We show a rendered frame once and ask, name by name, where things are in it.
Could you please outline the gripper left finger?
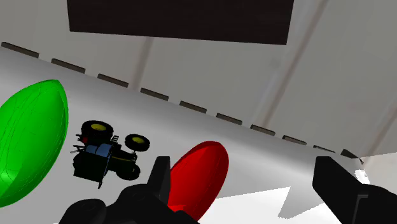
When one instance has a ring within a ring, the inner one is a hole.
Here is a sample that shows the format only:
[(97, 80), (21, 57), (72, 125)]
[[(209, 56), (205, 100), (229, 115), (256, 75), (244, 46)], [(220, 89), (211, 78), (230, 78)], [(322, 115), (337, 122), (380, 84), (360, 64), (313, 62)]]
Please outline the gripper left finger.
[(71, 204), (58, 224), (199, 224), (184, 211), (168, 207), (169, 156), (158, 156), (146, 183), (124, 188), (114, 203), (83, 199)]

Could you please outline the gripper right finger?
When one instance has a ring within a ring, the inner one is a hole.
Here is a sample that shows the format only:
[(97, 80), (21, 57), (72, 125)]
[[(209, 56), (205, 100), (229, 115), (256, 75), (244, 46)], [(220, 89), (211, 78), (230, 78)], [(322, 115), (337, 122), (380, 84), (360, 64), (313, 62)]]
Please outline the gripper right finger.
[(397, 224), (397, 194), (361, 183), (329, 156), (316, 157), (312, 187), (341, 224)]

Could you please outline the red bowl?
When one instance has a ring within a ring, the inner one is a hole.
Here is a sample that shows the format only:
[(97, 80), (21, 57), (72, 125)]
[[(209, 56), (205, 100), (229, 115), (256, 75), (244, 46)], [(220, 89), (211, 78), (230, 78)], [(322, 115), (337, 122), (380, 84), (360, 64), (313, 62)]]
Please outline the red bowl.
[(204, 141), (194, 146), (171, 168), (168, 207), (198, 221), (222, 189), (228, 168), (229, 156), (221, 143)]

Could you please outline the black toy tractor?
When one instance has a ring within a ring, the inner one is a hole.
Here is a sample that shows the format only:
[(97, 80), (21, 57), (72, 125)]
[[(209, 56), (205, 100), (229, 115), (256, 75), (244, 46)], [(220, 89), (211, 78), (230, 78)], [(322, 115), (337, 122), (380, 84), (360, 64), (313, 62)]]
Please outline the black toy tractor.
[(150, 140), (139, 134), (129, 134), (125, 146), (129, 152), (122, 150), (114, 135), (113, 127), (103, 121), (88, 120), (81, 126), (81, 133), (76, 134), (81, 145), (75, 146), (73, 158), (73, 176), (97, 182), (102, 186), (109, 171), (119, 178), (133, 181), (140, 176), (141, 169), (136, 164), (137, 153), (150, 148)]

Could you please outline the green bowl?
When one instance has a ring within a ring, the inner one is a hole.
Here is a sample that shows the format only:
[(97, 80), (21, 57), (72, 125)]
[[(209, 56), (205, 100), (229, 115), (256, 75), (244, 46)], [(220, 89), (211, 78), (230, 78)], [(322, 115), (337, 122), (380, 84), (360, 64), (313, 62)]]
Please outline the green bowl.
[(68, 103), (58, 80), (25, 87), (0, 106), (0, 208), (31, 193), (67, 136)]

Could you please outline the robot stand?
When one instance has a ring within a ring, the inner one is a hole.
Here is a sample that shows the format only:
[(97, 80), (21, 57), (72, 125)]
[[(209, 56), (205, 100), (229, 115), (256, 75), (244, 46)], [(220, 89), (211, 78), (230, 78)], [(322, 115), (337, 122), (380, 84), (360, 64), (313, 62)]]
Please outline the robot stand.
[(285, 45), (294, 0), (66, 0), (69, 30)]

